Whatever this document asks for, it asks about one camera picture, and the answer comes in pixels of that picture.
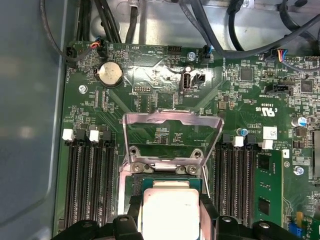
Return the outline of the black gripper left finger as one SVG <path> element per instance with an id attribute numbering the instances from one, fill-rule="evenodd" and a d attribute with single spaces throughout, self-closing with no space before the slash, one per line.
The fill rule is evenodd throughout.
<path id="1" fill-rule="evenodd" d="M 138 216 L 143 198 L 133 195 L 127 214 L 118 215 L 112 222 L 99 226 L 94 220 L 80 220 L 66 228 L 54 240 L 142 240 L 138 231 Z"/>

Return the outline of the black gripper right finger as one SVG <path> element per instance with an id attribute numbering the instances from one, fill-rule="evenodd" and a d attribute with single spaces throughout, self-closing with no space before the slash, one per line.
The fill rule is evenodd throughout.
<path id="1" fill-rule="evenodd" d="M 298 237 L 279 225 L 265 220 L 252 227 L 240 224 L 234 217 L 219 215 L 211 199 L 199 196 L 200 229 L 205 240 L 297 240 Z"/>

